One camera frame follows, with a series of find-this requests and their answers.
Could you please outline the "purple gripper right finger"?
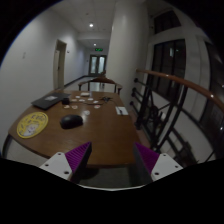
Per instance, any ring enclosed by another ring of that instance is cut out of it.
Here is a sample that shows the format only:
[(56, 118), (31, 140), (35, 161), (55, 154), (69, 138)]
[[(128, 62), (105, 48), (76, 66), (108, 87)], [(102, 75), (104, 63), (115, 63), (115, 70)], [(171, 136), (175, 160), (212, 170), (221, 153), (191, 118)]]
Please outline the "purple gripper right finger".
[(167, 153), (158, 154), (139, 143), (134, 144), (134, 157), (144, 181), (156, 181), (182, 169)]

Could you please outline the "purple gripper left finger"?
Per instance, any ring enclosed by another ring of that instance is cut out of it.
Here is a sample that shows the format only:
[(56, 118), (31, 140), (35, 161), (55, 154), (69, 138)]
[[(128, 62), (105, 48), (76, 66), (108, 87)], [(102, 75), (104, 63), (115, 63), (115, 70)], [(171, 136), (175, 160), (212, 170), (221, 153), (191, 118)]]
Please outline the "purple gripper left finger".
[(57, 152), (41, 169), (68, 181), (79, 181), (92, 152), (92, 143), (84, 143), (67, 153)]

